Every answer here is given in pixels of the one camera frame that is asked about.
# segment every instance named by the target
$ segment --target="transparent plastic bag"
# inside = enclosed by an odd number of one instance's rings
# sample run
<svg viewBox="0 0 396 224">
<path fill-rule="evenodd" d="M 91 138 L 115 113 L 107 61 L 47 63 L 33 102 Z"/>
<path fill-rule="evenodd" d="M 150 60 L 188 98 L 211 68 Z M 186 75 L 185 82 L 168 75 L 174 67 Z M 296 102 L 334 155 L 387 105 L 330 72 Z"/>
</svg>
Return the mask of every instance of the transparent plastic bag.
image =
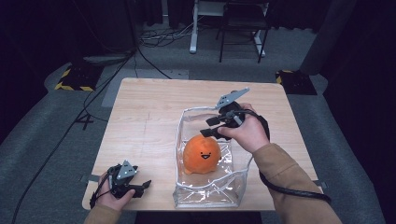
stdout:
<svg viewBox="0 0 396 224">
<path fill-rule="evenodd" d="M 200 130 L 209 128 L 207 119 L 218 114 L 214 107 L 194 107 L 182 113 L 175 150 L 177 182 L 173 197 L 176 208 L 237 207 L 242 201 L 252 155 L 234 140 L 217 139 L 221 160 L 216 171 L 204 175 L 184 173 L 184 147 Z"/>
</svg>

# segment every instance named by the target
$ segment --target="wooden table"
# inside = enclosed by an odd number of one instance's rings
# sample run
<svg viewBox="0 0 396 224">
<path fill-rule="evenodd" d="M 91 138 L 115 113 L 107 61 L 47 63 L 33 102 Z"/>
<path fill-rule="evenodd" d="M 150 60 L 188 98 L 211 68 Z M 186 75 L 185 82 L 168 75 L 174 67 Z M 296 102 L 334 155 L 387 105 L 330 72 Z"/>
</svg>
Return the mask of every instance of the wooden table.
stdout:
<svg viewBox="0 0 396 224">
<path fill-rule="evenodd" d="M 131 184 L 141 185 L 150 179 L 152 182 L 143 197 L 132 199 L 126 205 L 126 210 L 180 210 L 175 208 L 172 193 L 176 186 L 177 125 L 182 111 L 196 106 L 214 106 L 221 95 L 245 87 L 249 87 L 250 91 L 237 102 L 251 103 L 258 114 L 268 120 L 271 141 L 288 151 L 311 179 L 317 180 L 282 86 L 272 83 L 149 78 L 125 78 L 121 82 L 92 174 L 101 175 L 110 166 L 127 160 L 139 167 Z M 275 210 L 258 172 L 253 161 L 248 172 L 247 189 L 238 208 L 204 209 Z M 85 209 L 90 209 L 90 198 L 96 188 L 97 183 L 90 181 L 82 201 Z"/>
</svg>

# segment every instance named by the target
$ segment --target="tan sleeve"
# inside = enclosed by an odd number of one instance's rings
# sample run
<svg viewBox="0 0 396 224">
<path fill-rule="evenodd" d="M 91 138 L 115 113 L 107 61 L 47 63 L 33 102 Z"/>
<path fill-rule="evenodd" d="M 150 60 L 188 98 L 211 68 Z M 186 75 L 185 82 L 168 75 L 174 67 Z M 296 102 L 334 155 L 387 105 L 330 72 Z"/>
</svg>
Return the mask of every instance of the tan sleeve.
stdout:
<svg viewBox="0 0 396 224">
<path fill-rule="evenodd" d="M 107 206 L 97 204 L 88 216 L 85 218 L 84 224 L 112 224 L 117 223 L 121 212 L 116 211 Z"/>
<path fill-rule="evenodd" d="M 280 146 L 266 145 L 255 151 L 253 158 L 260 172 L 272 184 L 287 189 L 321 193 L 308 174 Z M 282 223 L 341 223 L 329 204 L 322 200 L 269 190 Z"/>
</svg>

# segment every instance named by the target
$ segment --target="chair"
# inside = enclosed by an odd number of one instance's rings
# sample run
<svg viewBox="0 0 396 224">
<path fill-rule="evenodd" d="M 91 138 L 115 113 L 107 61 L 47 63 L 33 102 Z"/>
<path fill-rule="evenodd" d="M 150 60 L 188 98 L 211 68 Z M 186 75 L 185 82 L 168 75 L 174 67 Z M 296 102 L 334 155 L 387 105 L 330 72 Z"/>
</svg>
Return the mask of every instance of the chair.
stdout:
<svg viewBox="0 0 396 224">
<path fill-rule="evenodd" d="M 221 49 L 219 62 L 221 63 L 224 45 L 246 45 L 247 43 L 231 43 L 224 42 L 225 34 L 227 32 L 250 32 L 250 40 L 254 41 L 254 38 L 259 38 L 261 30 L 265 31 L 262 39 L 262 47 L 259 53 L 258 63 L 262 60 L 262 52 L 264 49 L 265 40 L 268 35 L 268 31 L 271 29 L 265 14 L 264 8 L 268 0 L 229 0 L 224 6 L 223 16 L 221 25 L 216 36 L 219 38 L 219 33 L 222 33 L 221 38 Z"/>
</svg>

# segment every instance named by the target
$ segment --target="metal bracket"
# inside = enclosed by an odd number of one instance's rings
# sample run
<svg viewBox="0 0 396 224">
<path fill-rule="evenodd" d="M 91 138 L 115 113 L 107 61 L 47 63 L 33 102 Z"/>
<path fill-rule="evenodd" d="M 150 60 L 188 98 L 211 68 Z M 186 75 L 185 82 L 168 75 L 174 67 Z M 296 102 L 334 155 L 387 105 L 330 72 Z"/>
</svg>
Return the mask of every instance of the metal bracket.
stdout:
<svg viewBox="0 0 396 224">
<path fill-rule="evenodd" d="M 226 105 L 231 104 L 232 102 L 234 102 L 236 99 L 238 99 L 248 91 L 250 91 L 250 88 L 246 87 L 241 91 L 232 91 L 230 94 L 222 95 L 219 99 L 219 102 L 216 104 L 215 108 L 220 109 Z"/>
<path fill-rule="evenodd" d="M 137 171 L 136 169 L 129 163 L 128 161 L 124 161 L 122 164 L 119 174 L 117 175 L 117 179 L 121 180 L 126 177 L 130 177 L 133 175 L 136 175 Z"/>
</svg>

